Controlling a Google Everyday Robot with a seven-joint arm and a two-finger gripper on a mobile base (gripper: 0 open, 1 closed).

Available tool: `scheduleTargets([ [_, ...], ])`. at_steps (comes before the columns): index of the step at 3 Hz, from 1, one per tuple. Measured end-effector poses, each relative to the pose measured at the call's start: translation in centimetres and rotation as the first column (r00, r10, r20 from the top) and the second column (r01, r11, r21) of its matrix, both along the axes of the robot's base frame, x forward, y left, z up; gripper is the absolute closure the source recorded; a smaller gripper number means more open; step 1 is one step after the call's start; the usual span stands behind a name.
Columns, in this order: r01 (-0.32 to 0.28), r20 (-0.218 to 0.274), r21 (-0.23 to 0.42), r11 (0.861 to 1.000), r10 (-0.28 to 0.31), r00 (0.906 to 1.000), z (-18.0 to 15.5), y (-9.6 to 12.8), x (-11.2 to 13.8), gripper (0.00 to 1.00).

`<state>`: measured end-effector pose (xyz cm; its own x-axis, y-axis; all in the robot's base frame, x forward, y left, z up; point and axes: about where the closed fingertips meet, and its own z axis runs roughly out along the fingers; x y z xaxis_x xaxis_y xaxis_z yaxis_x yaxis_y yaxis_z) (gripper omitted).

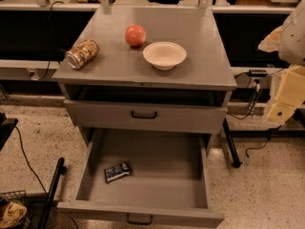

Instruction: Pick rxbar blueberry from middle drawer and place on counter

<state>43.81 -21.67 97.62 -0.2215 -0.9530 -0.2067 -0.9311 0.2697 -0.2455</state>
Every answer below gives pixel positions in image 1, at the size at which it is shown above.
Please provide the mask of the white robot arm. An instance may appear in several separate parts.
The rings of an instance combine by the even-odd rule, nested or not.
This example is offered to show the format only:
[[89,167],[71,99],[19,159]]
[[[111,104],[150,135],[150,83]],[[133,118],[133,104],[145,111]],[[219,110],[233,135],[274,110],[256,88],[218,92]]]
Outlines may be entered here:
[[301,0],[284,23],[258,45],[263,52],[278,52],[289,68],[278,77],[266,117],[275,123],[286,122],[305,101],[305,0]]

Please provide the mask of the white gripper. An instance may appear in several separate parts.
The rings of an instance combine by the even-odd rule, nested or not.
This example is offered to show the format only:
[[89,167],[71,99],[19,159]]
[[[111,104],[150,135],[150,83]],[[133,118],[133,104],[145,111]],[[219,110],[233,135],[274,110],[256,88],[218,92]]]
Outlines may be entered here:
[[[275,28],[258,45],[263,52],[277,52],[282,27]],[[281,76],[275,101],[267,113],[271,122],[284,124],[305,101],[305,67],[291,65]]]

